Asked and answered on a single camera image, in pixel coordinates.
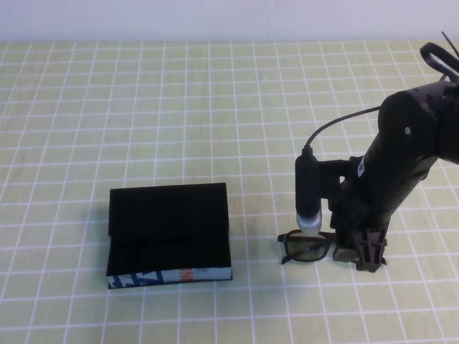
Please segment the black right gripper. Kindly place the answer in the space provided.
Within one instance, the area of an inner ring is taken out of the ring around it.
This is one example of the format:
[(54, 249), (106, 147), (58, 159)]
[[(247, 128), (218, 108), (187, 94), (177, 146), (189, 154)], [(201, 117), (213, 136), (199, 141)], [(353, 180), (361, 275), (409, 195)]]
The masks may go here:
[(429, 156), (380, 150), (330, 161), (330, 227), (335, 230), (333, 261), (356, 262), (358, 271), (371, 273), (387, 265), (384, 250), (392, 214), (427, 177), (429, 170)]

